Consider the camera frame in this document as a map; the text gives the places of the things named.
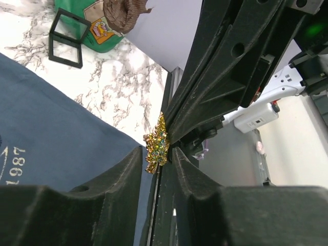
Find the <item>white wall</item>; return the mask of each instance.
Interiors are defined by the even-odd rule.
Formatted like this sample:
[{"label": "white wall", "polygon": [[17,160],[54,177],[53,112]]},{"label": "white wall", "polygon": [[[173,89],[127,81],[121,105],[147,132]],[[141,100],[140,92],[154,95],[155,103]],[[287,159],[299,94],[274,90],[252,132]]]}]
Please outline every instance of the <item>white wall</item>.
[{"label": "white wall", "polygon": [[148,0],[127,39],[172,72],[184,70],[196,33],[202,0]]},{"label": "white wall", "polygon": [[279,119],[259,128],[272,183],[328,188],[328,131],[309,97],[278,102]]}]

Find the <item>black square frame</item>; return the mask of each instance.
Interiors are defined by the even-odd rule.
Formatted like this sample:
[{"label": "black square frame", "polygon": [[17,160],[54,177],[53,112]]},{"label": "black square frame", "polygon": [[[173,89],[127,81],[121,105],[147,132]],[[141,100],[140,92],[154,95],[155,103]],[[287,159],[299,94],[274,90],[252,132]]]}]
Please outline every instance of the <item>black square frame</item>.
[{"label": "black square frame", "polygon": [[[71,38],[69,36],[66,36],[64,34],[61,34],[61,33],[58,33],[58,32],[55,31],[56,26],[59,22],[59,19],[60,19],[61,15],[72,18],[75,21],[77,21],[81,24],[84,24],[86,26],[86,30],[85,30],[85,32],[83,33],[83,35],[81,36],[80,39],[79,38],[74,39],[74,38]],[[77,15],[75,15],[75,14],[73,14],[73,13],[71,13],[71,12],[65,10],[65,9],[59,8],[58,12],[57,12],[57,15],[56,15],[56,17],[55,17],[55,19],[54,19],[54,21],[51,25],[50,32],[49,32],[49,60],[52,60],[52,61],[57,62],[57,63],[62,63],[62,64],[65,64],[65,65],[68,65],[68,66],[72,66],[72,67],[75,67],[75,68],[82,68],[83,61],[82,61],[81,44],[82,44],[83,40],[85,39],[85,37],[87,36],[88,31],[90,30],[90,27],[91,27],[91,22],[90,21],[88,21],[88,20],[86,20],[82,17],[79,17],[79,16],[77,16]],[[62,44],[65,44],[65,45],[76,48],[77,49],[77,62],[73,62],[71,60],[55,56],[54,52],[53,52],[53,42],[54,41],[57,41],[59,43],[62,43]]]}]

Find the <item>black screw hole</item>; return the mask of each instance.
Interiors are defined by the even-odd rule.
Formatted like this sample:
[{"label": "black screw hole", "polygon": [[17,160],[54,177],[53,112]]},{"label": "black screw hole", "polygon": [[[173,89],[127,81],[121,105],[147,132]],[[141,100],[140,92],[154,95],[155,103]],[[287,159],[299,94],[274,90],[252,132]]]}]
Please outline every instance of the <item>black screw hole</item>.
[{"label": "black screw hole", "polygon": [[231,54],[233,57],[240,57],[241,55],[244,54],[244,52],[245,52],[244,45],[239,43],[232,48]]},{"label": "black screw hole", "polygon": [[75,187],[71,190],[71,192],[83,192],[83,191],[87,191],[89,189],[89,187],[87,186],[78,186]]},{"label": "black screw hole", "polygon": [[303,8],[305,5],[308,3],[308,0],[297,0],[296,1],[296,6],[298,8]]}]

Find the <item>cartoon label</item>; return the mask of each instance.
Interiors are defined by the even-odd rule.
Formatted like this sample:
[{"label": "cartoon label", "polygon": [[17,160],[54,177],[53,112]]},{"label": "cartoon label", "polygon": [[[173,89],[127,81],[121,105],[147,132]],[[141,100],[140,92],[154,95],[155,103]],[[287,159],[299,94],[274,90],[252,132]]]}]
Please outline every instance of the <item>cartoon label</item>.
[{"label": "cartoon label", "polygon": [[100,0],[84,9],[85,19],[91,22],[90,31],[99,45],[115,35],[104,16],[103,4]]}]

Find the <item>green light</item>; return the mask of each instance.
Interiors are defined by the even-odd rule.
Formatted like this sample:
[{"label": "green light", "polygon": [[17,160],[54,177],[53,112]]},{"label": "green light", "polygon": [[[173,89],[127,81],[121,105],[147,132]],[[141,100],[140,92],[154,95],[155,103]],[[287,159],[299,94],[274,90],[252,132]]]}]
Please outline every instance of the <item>green light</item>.
[{"label": "green light", "polygon": [[319,34],[324,28],[323,24],[315,24],[311,27],[309,27],[306,31],[307,37],[313,37],[317,34]]}]

